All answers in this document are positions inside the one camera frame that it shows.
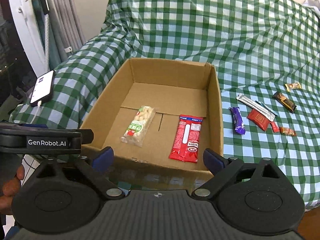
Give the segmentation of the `person's left hand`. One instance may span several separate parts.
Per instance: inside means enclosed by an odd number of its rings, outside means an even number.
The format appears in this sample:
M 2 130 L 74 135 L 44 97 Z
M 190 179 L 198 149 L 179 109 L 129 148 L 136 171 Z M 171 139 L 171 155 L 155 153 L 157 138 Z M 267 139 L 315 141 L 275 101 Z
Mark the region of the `person's left hand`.
M 25 169 L 21 165 L 17 171 L 14 178 L 6 182 L 2 187 L 3 196 L 1 196 L 1 214 L 12 215 L 11 204 L 13 197 L 18 193 L 21 188 L 21 181 L 24 179 Z

